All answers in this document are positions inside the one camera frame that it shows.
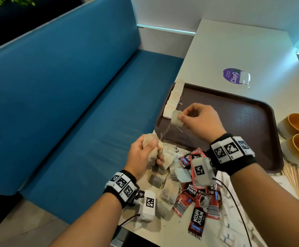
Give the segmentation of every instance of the wrist strap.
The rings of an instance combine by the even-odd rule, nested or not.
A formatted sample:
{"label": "wrist strap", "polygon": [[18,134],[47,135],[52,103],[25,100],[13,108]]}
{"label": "wrist strap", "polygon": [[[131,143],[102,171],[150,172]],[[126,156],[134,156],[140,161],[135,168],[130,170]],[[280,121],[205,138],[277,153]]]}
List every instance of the wrist strap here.
{"label": "wrist strap", "polygon": [[226,133],[211,143],[207,154],[213,166],[230,176],[256,162],[253,150],[241,137],[231,133]]}
{"label": "wrist strap", "polygon": [[120,201],[122,208],[132,204],[139,186],[136,184],[136,178],[128,171],[122,170],[106,183],[105,192],[109,192]]}

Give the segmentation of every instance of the forearm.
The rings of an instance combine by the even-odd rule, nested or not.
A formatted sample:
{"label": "forearm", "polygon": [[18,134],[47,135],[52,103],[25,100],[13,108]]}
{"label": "forearm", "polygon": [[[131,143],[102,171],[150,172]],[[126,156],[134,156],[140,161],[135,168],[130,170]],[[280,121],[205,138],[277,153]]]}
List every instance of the forearm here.
{"label": "forearm", "polygon": [[299,200],[258,164],[243,168],[230,179],[244,210],[268,246],[299,246]]}
{"label": "forearm", "polygon": [[122,213],[119,200],[111,193],[103,194],[76,220],[51,247],[107,247]]}

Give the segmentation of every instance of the brown tray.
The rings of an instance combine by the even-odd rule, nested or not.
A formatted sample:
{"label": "brown tray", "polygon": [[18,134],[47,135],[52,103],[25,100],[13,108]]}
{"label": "brown tray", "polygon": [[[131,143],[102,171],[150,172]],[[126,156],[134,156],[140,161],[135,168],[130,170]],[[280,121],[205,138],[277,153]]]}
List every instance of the brown tray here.
{"label": "brown tray", "polygon": [[[174,84],[156,121],[155,132],[159,138],[170,124],[170,120],[163,117],[163,110],[173,87]],[[185,83],[180,103],[182,105],[177,106],[177,110],[180,111],[192,103],[211,105],[218,112],[226,131],[242,137],[255,152],[258,164],[268,173],[278,173],[282,170],[282,152],[274,112],[267,103],[188,83]],[[194,136],[189,129],[184,126],[180,129],[183,132],[171,125],[162,140],[188,149],[197,147],[203,151],[209,149],[209,145]]]}

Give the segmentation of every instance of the seat backrest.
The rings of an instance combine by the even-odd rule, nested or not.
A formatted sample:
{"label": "seat backrest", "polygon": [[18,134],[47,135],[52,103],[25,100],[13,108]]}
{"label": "seat backrest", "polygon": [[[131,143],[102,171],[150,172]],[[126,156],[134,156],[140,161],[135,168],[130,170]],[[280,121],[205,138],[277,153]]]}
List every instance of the seat backrest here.
{"label": "seat backrest", "polygon": [[139,44],[131,0],[96,0],[0,48],[1,195],[20,188]]}

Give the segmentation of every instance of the blue cushion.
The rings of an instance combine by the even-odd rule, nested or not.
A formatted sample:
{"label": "blue cushion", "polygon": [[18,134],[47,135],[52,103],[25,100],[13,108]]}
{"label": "blue cushion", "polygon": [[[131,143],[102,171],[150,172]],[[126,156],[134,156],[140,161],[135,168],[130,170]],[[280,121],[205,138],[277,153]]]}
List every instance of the blue cushion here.
{"label": "blue cushion", "polygon": [[183,59],[139,50],[90,107],[22,195],[72,223],[125,166],[130,145],[154,130]]}
{"label": "blue cushion", "polygon": [[96,0],[0,49],[0,194],[20,188],[139,44],[131,0]]}

